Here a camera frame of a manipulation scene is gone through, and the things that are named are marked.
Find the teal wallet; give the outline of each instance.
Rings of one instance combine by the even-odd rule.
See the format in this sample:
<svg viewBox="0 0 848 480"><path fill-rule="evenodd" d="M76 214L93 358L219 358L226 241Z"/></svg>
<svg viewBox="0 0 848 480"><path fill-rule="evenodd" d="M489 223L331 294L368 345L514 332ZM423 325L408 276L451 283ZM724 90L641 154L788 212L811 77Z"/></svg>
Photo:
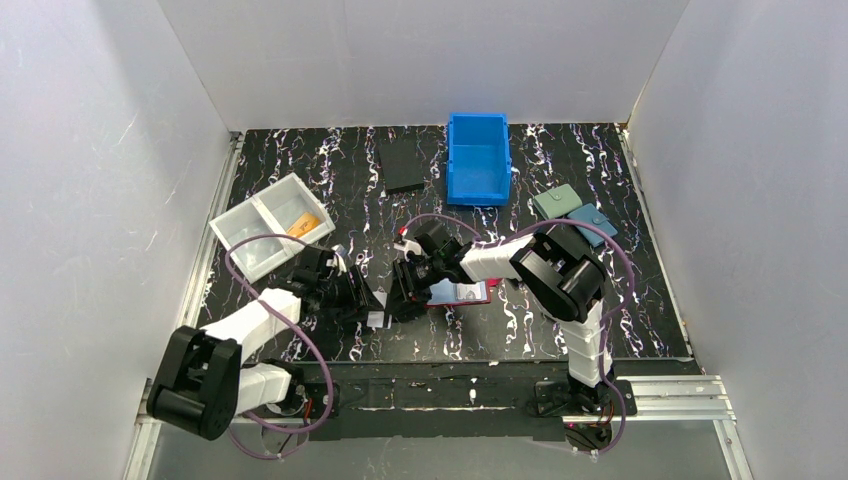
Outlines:
<svg viewBox="0 0 848 480"><path fill-rule="evenodd" d="M562 185L533 197L533 207L545 220L561 217L580 208L580 205L583 202L570 185Z"/></svg>

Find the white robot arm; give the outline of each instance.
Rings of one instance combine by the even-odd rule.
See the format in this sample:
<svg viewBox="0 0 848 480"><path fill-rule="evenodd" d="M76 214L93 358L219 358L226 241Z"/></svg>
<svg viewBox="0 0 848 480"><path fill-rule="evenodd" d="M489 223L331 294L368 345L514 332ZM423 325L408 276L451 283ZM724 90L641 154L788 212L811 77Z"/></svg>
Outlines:
<svg viewBox="0 0 848 480"><path fill-rule="evenodd" d="M609 402L602 380L614 379L613 362L606 346L601 347L600 323L607 275L576 232L549 227L501 245L463 245L439 221L430 220L413 238L408 233L402 230L395 239L403 258L392 265L389 313L417 309L429 300L429 287L445 278L454 283L521 282L563 332L575 409L595 411Z"/></svg>

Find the cable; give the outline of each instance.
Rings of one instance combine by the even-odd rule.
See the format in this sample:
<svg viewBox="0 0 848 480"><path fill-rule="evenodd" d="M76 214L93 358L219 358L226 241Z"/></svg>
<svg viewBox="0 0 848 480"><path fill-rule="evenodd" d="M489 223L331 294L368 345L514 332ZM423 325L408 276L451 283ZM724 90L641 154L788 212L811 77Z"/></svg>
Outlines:
<svg viewBox="0 0 848 480"><path fill-rule="evenodd" d="M304 440L303 443L301 443L300 445L297 445L296 447L294 447L293 449L289 450L286 453L278 453L276 455L265 455L263 453L256 453L253 450L247 448L241 442L241 440L236 436L236 433L233 431L232 427L227 429L227 434L229 435L230 440L233 442L233 445L235 445L236 448L241 450L241 453L247 455L248 457L255 458L257 460L280 460L282 458L286 458L289 455L293 454L294 452L303 448L303 446L306 445L309 442L309 436L307 435L306 440Z"/></svg>
<svg viewBox="0 0 848 480"><path fill-rule="evenodd" d="M610 248L613 249L615 254L624 263L624 270L625 270L625 274L626 274L626 277L627 277L627 289L624 292L624 299L621 301L621 303L616 305L615 308L613 308L612 310L605 313L604 316L601 317L601 322L600 322L601 323L601 343L600 343L601 348L600 348L600 358L598 358L598 366L600 367L601 372L602 372L601 373L601 380L604 382L604 385L606 385L607 388L609 388L610 390L613 391L613 393L615 393L615 396L618 397L619 405L621 406L621 425L618 427L618 432L616 432L615 437L613 437L613 439L612 439L612 441L610 442L609 445L598 450L598 453L606 453L606 452L610 451L613 447L615 447L615 445L621 439L622 434L624 433L624 425L627 422L627 412L626 412L627 408L624 404L624 395L621 394L621 391L619 391L618 387L616 387L615 384L610 382L609 379L607 378L607 376L603 373L605 371L604 370L604 351L606 351L606 349L607 349L607 341L609 340L609 332L610 332L610 329L612 327L612 317L613 317L613 315L616 315L619 312L621 312L622 310L624 310L624 308L633 299L633 295L636 292L636 274L633 273L633 264L630 261L630 259L627 258L627 254L624 252L624 249L621 248L621 245L616 243L616 241L613 240L612 237L607 235L606 232L604 232L603 230L601 230L600 228L598 228L595 225L591 225L591 224L583 223L583 222L578 222L576 220L571 220L571 219L567 219L567 218L553 218L553 219L550 219L550 220L543 220L541 222L536 223L535 225L531 225L527 228L520 230L519 232L517 232L513 235L510 235L503 242L497 242L496 244L490 244L490 245L491 246L497 246L497 245L500 245L502 243L511 242L512 240L515 240L516 238L523 237L524 235L527 235L528 233L536 231L540 227L544 227L544 226L547 226L547 225L569 225L569 226L572 226L572 227L585 228L586 230L594 232L594 233L598 234L601 238L604 239L604 242L606 242L606 244Z"/></svg>
<svg viewBox="0 0 848 480"><path fill-rule="evenodd" d="M461 227L465 227L468 231L473 233L475 242L482 242L483 241L483 237L477 232L477 230L474 230L474 227L463 222L462 220L459 220L459 219L453 218L453 217L449 217L447 215L442 215L441 213L422 213L420 215L416 215L416 216L412 217L411 219L409 219L409 221L406 222L406 225L404 225L403 228L408 230L409 226L412 225L413 222L415 222L416 220L421 219L421 218L441 218L442 220L447 220L449 222L453 222L453 223L455 223L455 224L457 224Z"/></svg>
<svg viewBox="0 0 848 480"><path fill-rule="evenodd" d="M260 239L263 239L263 238L285 238L287 240L295 241L295 242L297 242L297 243L299 243L303 246L307 246L306 242L304 242L303 240L301 240L297 237L292 237L291 235L286 235L286 234L283 234L283 233L264 233L262 235L256 235L254 237L246 238L246 239L236 243L232 247L230 247L230 249L227 250L227 253L224 254L224 264L227 266L227 270L230 272L230 275L233 276L233 278L236 280L236 282L238 282L239 284L241 284L242 287L247 289L247 291L250 293L250 295L253 298L255 298L256 301L259 302L259 304L262 305L262 307L265 308L265 310L268 313L279 318L280 321L282 321L287 327L289 327L289 329L292 332L294 332L294 334L297 335L297 337L300 338L301 341L303 341L304 344L306 344L306 347L309 350L312 350L312 354L315 355L315 360L318 361L318 365L320 365L320 367L321 367L321 373L324 375L324 381L327 384L327 405L324 407L324 411L321 413L321 416L318 417L318 420L316 420L314 423L312 423L310 425L307 425L307 426L301 427L301 428L280 427L278 425L274 425L272 423L266 422L265 420L263 420L262 418L260 418L259 416L257 416L253 412L247 412L247 413L245 413L245 416L247 418L250 418L254 422L262 425L263 427L265 427L269 430L273 430L275 432L280 432L280 433L307 433L307 432L311 432L312 430L315 430L316 428L323 425L324 422L327 421L327 418L330 416L330 412L333 409L333 394L334 394L333 377L330 374L330 367L327 366L327 362L324 360L324 357L321 355L321 352L318 351L318 347L315 346L315 343L312 342L312 340L309 338L309 336L307 336L305 333L303 333L303 330L301 330L300 327L295 325L294 322L292 322L291 320L286 318L285 315L283 315L282 313L273 309L264 300L260 300L259 299L259 292L257 292L256 289L254 289L252 286L250 286L250 283L247 280L245 280L244 277L239 275L238 272L236 272L235 267L233 267L232 255L233 255L233 252L236 251L236 249L238 249L239 247L241 247L242 245L244 245L246 243L253 242L253 241L256 241L256 240L260 240Z"/></svg>

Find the white arm segment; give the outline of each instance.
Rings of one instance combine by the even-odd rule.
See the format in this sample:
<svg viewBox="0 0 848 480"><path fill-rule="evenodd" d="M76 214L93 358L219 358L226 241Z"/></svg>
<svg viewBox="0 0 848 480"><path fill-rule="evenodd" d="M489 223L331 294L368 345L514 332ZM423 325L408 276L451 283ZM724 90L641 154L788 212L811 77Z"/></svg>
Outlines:
<svg viewBox="0 0 848 480"><path fill-rule="evenodd" d="M292 323L300 320L300 299L287 290L269 288L259 295L271 308L286 316ZM241 363L278 333L287 330L285 323L268 313L254 300L227 318L203 327L206 334L241 344ZM239 398L236 414L266 403L286 398L291 375L280 367L260 363L239 373Z"/></svg>
<svg viewBox="0 0 848 480"><path fill-rule="evenodd" d="M240 375L236 415L266 403L283 401L291 383L289 372L267 363L243 369Z"/></svg>
<svg viewBox="0 0 848 480"><path fill-rule="evenodd" d="M510 259L518 250L532 239L527 235L509 243L492 248L472 247L465 254L460 266L474 282L490 278L509 278L521 280L518 272L510 264ZM595 387L601 381L601 369L598 359L601 356L601 312L603 301L596 303L588 312L586 323L562 321L557 312L549 312L541 305L545 313L557 321L568 347L568 373L578 381ZM609 373L612 358L604 350L604 375Z"/></svg>
<svg viewBox="0 0 848 480"><path fill-rule="evenodd" d="M268 288L259 295L274 310L282 313L292 323L300 320L300 299L287 290ZM287 330L285 323L268 313L265 307L254 300L227 318L202 328L207 335L221 340L232 338L241 344L241 363L273 339L278 333Z"/></svg>
<svg viewBox="0 0 848 480"><path fill-rule="evenodd" d="M596 303L586 315L586 323L557 322L568 347L568 373L580 382L594 387L601 381L601 311L604 301ZM604 375L612 367L612 357L604 348Z"/></svg>
<svg viewBox="0 0 848 480"><path fill-rule="evenodd" d="M471 247L471 249L468 250L468 253L462 257L462 261L459 262L459 265L475 283L481 280L488 280L490 278L510 278L521 280L518 278L518 272L512 268L509 260L516 252L521 250L522 247L526 246L532 238L532 235L525 235L497 247Z"/></svg>

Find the white plastic tray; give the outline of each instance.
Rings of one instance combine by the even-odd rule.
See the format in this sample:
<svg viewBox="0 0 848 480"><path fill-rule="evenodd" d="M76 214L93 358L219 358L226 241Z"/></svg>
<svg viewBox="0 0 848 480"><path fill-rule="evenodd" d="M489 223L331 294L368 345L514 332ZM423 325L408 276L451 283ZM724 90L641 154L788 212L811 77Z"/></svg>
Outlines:
<svg viewBox="0 0 848 480"><path fill-rule="evenodd" d="M327 209L294 173L227 210L209 226L227 250L245 238L262 233L286 233L304 213L321 223L300 237L314 243L336 229ZM266 238L239 247L233 261L250 283L259 280L303 250L299 243Z"/></svg>

